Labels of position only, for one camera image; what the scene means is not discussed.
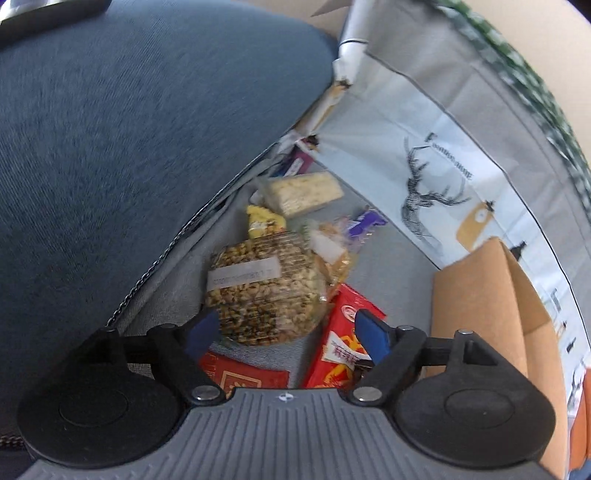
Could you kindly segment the red spicy snack bag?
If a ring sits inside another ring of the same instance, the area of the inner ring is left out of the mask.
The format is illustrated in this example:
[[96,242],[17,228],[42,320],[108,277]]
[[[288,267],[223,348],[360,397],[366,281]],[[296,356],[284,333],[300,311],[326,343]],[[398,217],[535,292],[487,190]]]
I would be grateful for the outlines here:
[[301,384],[304,389],[351,387],[356,362],[370,359],[356,337],[356,312],[367,309],[380,320],[386,318],[380,308],[346,284],[339,285],[331,303],[322,340]]

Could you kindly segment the red square snack packet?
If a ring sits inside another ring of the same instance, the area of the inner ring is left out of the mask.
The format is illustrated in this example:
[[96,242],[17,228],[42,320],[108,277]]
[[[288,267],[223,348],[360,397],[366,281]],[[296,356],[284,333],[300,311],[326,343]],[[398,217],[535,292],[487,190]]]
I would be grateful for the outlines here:
[[290,378],[287,371],[257,368],[211,352],[197,364],[228,396],[236,388],[287,388]]

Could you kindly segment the round peanut brittle pack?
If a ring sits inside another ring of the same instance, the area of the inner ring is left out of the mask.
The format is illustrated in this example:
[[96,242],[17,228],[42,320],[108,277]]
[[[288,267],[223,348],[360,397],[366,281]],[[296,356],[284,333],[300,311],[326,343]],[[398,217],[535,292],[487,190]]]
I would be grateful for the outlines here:
[[328,310],[327,283],[304,237],[294,232],[249,239],[212,257],[205,306],[221,335],[249,346],[307,336]]

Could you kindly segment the clear bag small biscuits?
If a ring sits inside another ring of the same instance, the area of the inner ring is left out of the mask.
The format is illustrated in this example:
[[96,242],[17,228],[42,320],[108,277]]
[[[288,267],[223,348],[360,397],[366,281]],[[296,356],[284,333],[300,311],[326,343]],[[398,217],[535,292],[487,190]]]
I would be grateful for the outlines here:
[[353,241],[346,234],[345,219],[332,222],[308,220],[301,227],[301,233],[329,286],[345,282],[356,261]]

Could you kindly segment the yellow cake snack packet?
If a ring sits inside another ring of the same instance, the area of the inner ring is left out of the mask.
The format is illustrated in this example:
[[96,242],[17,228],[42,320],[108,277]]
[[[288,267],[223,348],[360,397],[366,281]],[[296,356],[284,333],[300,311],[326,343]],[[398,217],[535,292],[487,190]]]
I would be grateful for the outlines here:
[[249,238],[280,234],[287,230],[287,220],[264,207],[249,205],[246,208],[249,217]]

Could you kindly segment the brown cardboard box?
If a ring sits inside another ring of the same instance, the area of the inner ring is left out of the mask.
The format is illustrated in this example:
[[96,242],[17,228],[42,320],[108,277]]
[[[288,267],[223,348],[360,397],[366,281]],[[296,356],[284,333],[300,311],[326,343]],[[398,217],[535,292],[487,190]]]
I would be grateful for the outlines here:
[[557,335],[529,278],[497,237],[434,276],[431,335],[451,338],[461,329],[477,333],[549,399],[556,426],[541,464],[563,479],[569,429]]

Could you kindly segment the purple chocolate bar wrapper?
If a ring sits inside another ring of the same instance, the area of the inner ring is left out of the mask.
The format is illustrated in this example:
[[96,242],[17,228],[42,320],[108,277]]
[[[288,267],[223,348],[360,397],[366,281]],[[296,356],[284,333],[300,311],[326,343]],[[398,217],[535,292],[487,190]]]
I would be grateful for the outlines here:
[[366,209],[353,219],[346,222],[346,237],[349,240],[362,240],[375,228],[385,226],[388,221],[380,212],[374,209]]

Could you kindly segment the white rice cracker pack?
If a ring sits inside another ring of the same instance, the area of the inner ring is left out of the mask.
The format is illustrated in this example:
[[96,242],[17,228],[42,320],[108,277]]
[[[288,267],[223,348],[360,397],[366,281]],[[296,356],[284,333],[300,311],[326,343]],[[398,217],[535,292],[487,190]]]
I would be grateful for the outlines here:
[[286,218],[321,209],[344,197],[341,184],[327,171],[266,179],[259,190],[266,206]]

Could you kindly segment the dark purple snack packet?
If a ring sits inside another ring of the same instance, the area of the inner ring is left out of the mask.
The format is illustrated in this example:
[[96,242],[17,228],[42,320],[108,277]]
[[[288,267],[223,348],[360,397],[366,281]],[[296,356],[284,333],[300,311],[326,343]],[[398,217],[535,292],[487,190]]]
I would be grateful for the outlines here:
[[280,162],[280,165],[273,173],[273,177],[290,177],[304,174],[313,162],[314,158],[310,154],[301,150],[300,147],[294,146],[286,158]]

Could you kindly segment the deer print pillow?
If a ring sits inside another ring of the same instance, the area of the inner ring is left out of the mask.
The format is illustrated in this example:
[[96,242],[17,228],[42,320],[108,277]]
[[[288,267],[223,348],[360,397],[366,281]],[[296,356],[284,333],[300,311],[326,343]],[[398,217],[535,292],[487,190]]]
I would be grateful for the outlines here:
[[457,1],[355,1],[335,85],[301,148],[377,207],[436,266],[497,237],[558,336],[567,407],[590,364],[584,176]]

